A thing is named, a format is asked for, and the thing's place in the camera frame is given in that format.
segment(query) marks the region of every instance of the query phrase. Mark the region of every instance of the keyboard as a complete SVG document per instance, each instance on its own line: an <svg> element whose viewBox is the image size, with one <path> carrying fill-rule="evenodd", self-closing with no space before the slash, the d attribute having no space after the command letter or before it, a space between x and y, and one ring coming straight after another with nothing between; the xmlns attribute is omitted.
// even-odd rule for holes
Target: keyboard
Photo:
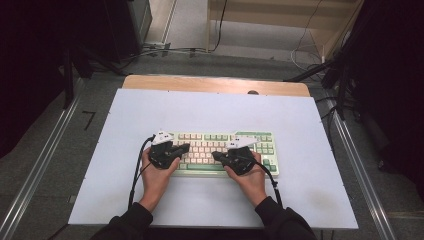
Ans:
<svg viewBox="0 0 424 240"><path fill-rule="evenodd" d="M221 162L215 161L212 152L227 152L226 143L239 137L255 137L260 142L249 148L262 156L262 164L269 169L272 176L278 176L278 160L274 136L270 132L236 132L236 133L195 133L169 132L173 145L190 143L190 151L183 154L174 176L192 177L226 177Z"/></svg>

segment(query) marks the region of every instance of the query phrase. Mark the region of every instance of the white board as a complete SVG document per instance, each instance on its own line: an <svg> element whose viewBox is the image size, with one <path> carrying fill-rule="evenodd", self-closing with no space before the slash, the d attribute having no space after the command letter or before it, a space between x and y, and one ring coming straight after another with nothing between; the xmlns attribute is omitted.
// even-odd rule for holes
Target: white board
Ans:
<svg viewBox="0 0 424 240"><path fill-rule="evenodd" d="M283 205L313 228L358 228L312 98L132 89L117 91L70 224L107 224L126 211L141 145L159 129L273 132ZM134 201L142 192L139 180ZM158 226L263 226L229 178L172 177L153 216Z"/></svg>

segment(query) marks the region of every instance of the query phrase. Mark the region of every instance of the metal rail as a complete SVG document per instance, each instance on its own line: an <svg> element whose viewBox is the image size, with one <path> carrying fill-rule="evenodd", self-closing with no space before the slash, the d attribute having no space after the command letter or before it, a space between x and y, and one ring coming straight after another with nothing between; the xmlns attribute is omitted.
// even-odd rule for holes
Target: metal rail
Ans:
<svg viewBox="0 0 424 240"><path fill-rule="evenodd" d="M328 101L328 106L331 109L335 106L335 104L333 101ZM384 211L377 192L374 189L372 181L362 163L361 156L356 149L346 123L340 119L338 114L334 114L334 121L346 148L359 186L361 187L362 193L364 194L365 200L368 204L371 216L373 217L378 233L380 234L380 238L384 240L395 240L396 236L390 225L389 219L386 215L386 212Z"/></svg>
<svg viewBox="0 0 424 240"><path fill-rule="evenodd" d="M0 226L0 239L12 239L18 224L27 209L38 184L40 183L44 172L46 171L53 153L60 142L63 133L68 126L69 121L78 105L82 91L85 88L85 82L79 78L76 84L76 95L67 110L63 110L59 120L57 121L52 133L50 134L43 150L38 156L30 174L28 175L25 183L15 196L12 204L10 205L7 214Z"/></svg>

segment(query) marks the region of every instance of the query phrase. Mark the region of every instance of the person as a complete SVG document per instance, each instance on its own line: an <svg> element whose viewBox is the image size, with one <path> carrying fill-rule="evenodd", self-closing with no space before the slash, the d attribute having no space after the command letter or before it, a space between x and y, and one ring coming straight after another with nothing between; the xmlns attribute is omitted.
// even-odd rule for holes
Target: person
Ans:
<svg viewBox="0 0 424 240"><path fill-rule="evenodd" d="M142 167L149 164L150 148L142 153ZM256 161L261 162L261 155L252 152ZM142 239L143 234L153 221L152 212L166 191L172 173L177 169L180 159L176 158L169 169L147 167L141 174L143 179L143 197L124 213L115 216L110 223L100 229L92 240ZM236 181L256 213L264 224L264 233L268 239L316 239L308 223L290 208L284 209L265 192L265 172L255 164L252 170L242 176L225 166L230 178Z"/></svg>

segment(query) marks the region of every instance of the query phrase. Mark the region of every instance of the black sleeve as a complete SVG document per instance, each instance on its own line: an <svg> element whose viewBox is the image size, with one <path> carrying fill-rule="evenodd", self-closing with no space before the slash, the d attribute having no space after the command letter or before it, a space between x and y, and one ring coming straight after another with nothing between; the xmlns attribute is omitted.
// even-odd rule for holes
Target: black sleeve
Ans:
<svg viewBox="0 0 424 240"><path fill-rule="evenodd" d="M139 240L152 221L152 214L140 204L134 203L124 215L112 218L91 240Z"/></svg>
<svg viewBox="0 0 424 240"><path fill-rule="evenodd" d="M271 197L265 198L255 211L261 217L269 239L316 239L305 219L291 208L283 209Z"/></svg>

